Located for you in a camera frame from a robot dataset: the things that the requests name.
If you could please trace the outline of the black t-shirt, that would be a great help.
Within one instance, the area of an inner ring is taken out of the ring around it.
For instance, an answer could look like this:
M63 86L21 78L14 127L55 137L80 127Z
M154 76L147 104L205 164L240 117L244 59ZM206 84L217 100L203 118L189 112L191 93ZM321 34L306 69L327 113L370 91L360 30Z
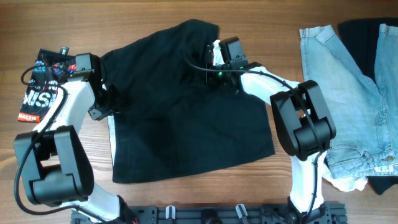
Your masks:
M113 181L153 182L275 153L265 103L203 80L217 25L191 19L101 58L118 93Z

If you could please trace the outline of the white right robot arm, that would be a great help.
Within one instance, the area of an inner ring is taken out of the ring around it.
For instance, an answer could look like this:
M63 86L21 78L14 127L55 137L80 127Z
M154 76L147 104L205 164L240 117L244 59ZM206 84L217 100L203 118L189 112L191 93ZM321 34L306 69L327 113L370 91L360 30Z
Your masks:
M336 135L335 124L315 81L279 77L250 63L240 40L206 45L206 82L231 85L271 106L277 137L292 164L292 189L286 204L265 204L263 223L333 223L332 206L322 196L323 160Z

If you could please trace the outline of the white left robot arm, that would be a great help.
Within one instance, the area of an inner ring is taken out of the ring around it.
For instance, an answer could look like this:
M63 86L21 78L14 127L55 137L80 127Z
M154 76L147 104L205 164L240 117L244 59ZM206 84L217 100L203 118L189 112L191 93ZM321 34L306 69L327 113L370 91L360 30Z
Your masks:
M14 140L18 161L14 199L30 215L71 209L93 223L139 223L121 196L95 183L78 137L86 114L101 120L113 112L111 92L102 87L100 58L78 54L75 65L73 72L55 64L43 65L63 74L55 84L39 85L54 88L55 101L33 131L18 134Z

